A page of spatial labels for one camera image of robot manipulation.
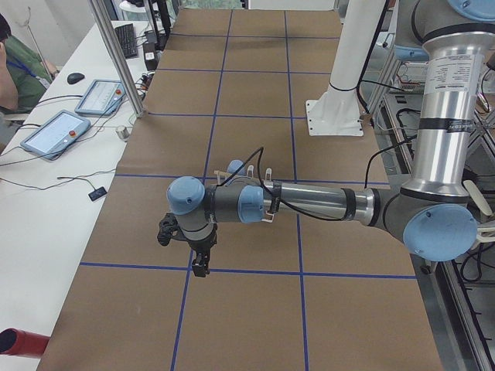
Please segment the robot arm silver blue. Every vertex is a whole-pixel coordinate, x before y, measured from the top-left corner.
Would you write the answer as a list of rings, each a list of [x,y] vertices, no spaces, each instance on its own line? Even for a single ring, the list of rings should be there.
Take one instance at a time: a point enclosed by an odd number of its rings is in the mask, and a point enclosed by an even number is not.
[[[204,185],[184,176],[167,189],[170,211],[158,241],[189,244],[197,277],[209,274],[217,226],[269,222],[280,209],[318,220],[356,220],[400,240],[431,262],[452,260],[476,241],[477,223],[462,185],[476,89],[484,57],[494,44],[492,1],[402,1],[396,54],[409,60],[424,50],[428,69],[411,178],[398,192],[334,189],[271,180],[248,162],[230,163],[225,180]]]

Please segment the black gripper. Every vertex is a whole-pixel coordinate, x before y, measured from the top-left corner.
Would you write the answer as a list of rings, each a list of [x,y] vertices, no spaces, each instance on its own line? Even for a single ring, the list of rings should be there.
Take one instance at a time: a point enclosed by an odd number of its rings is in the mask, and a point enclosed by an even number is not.
[[[194,275],[206,277],[210,273],[210,251],[217,244],[217,231],[212,230],[207,237],[201,240],[189,240],[188,244],[196,252],[196,257],[192,262]]]

